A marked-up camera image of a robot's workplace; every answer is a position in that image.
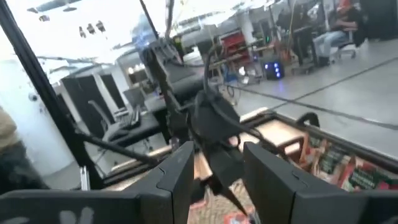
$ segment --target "beige fabric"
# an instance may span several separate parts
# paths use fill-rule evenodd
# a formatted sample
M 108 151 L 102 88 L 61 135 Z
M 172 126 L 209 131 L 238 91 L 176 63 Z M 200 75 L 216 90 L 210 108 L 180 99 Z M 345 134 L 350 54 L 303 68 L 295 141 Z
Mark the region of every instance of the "beige fabric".
M 0 107 L 0 150 L 18 142 L 16 130 L 14 120 Z

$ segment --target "floor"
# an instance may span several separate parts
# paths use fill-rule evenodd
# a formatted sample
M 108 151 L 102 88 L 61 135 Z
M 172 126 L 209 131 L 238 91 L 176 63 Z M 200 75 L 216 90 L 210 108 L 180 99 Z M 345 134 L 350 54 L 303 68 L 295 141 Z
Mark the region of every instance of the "floor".
M 370 123 L 397 124 L 398 105 L 394 104 L 398 96 L 398 40 L 365 43 L 358 49 L 357 57 L 343 58 L 341 62 L 317 70 L 309 75 L 287 76 L 280 81 L 264 81 L 259 85 L 245 87 L 249 91 L 236 91 L 239 114 L 266 106 L 287 116 L 297 118 L 301 114 L 314 111 L 319 115 L 322 129 L 339 137 L 364 145 L 372 150 L 398 159 L 396 126 L 375 125 Z M 336 113 L 315 110 L 295 103 L 286 103 L 264 94 L 274 95 L 300 104 L 309 104 L 319 108 L 333 110 Z M 364 123 L 349 119 L 343 115 L 354 115 L 371 120 Z M 154 148 L 165 143 L 161 136 L 151 138 Z M 135 150 L 145 151 L 143 143 L 133 146 Z M 95 160 L 98 151 L 88 146 Z M 128 158 L 108 152 L 98 163 L 109 172 L 114 162 L 123 162 Z M 79 172 L 76 164 L 45 178 L 56 189 L 69 189 L 79 184 Z

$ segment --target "metal frame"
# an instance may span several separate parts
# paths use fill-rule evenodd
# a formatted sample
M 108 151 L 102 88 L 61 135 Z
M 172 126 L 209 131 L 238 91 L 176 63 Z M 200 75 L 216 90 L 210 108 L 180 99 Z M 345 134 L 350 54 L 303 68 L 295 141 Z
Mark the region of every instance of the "metal frame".
M 310 114 L 313 118 L 315 117 L 316 120 L 318 120 L 315 113 Z M 245 124 L 254 128 L 261 124 L 278 120 L 293 128 L 308 133 L 310 137 L 327 139 L 333 144 L 339 145 L 342 149 L 346 149 L 348 152 L 351 152 L 368 162 L 372 162 L 373 164 L 382 167 L 385 170 L 398 174 L 398 161 L 396 161 L 395 159 L 388 157 L 385 154 L 381 154 L 372 149 L 368 149 L 364 146 L 360 146 L 359 144 L 355 144 L 351 141 L 330 134 L 328 132 L 322 131 L 319 127 L 316 126 L 316 123 L 314 123 L 314 121 L 310 121 L 310 125 L 304 124 L 304 122 L 308 120 L 306 118 L 306 115 L 308 114 L 305 114 L 301 118 L 294 120 L 288 116 L 284 116 L 273 111 L 265 111 L 264 113 L 259 114 L 259 116 L 256 116 L 255 118 L 246 121 Z

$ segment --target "white pillar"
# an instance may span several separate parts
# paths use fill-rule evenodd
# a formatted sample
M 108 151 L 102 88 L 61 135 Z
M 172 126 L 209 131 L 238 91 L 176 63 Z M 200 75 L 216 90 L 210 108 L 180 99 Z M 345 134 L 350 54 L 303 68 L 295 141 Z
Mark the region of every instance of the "white pillar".
M 237 15 L 237 22 L 238 26 L 240 26 L 242 30 L 242 34 L 244 36 L 244 40 L 246 41 L 246 44 L 251 44 L 256 41 L 256 39 L 253 37 L 253 25 L 250 20 L 249 12 L 242 12 Z
M 60 171 L 73 162 L 73 156 L 40 96 L 18 60 L 0 63 L 0 105 L 17 124 L 17 133 L 27 155 L 40 175 Z

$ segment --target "jeans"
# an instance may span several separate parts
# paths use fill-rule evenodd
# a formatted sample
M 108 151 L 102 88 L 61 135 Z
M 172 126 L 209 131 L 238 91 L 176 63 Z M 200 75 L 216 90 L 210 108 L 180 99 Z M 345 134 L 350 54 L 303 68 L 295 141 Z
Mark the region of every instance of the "jeans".
M 313 40 L 318 57 L 329 57 L 334 44 L 348 41 L 348 36 L 343 31 L 333 31 L 322 34 Z
M 26 156 L 22 142 L 0 152 L 0 194 L 12 190 L 49 189 Z

